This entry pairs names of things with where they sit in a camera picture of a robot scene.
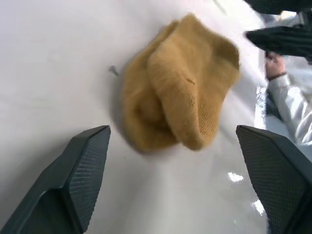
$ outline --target person's arm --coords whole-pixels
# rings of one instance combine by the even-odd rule
[[[271,79],[268,89],[292,140],[312,145],[312,107],[300,89],[291,85],[287,74]]]

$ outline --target black object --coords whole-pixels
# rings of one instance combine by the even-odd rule
[[[78,234],[87,231],[101,187],[109,126],[73,137],[38,177],[1,234]]]
[[[255,11],[279,15],[282,11],[299,12],[312,8],[311,0],[245,0]]]
[[[311,161],[284,136],[248,126],[236,134],[271,233],[311,234]]]
[[[301,28],[273,27],[246,33],[246,37],[264,51],[280,55],[312,56],[312,32]]]

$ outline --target person's hand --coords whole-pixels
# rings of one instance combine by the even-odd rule
[[[269,81],[286,74],[285,60],[276,53],[267,55],[265,65]]]

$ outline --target mustard knit fabric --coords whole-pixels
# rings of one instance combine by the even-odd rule
[[[122,91],[125,132],[140,151],[178,142],[207,146],[223,100],[239,79],[239,52],[189,14],[173,21],[127,66]]]

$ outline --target white table surface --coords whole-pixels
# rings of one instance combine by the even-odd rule
[[[210,147],[142,156],[120,134],[127,62],[173,19],[194,12],[241,52]],[[263,54],[244,37],[262,26],[242,0],[3,0],[0,2],[0,228],[26,192],[83,130],[110,125],[102,188],[89,234],[264,234],[235,136],[254,125]]]

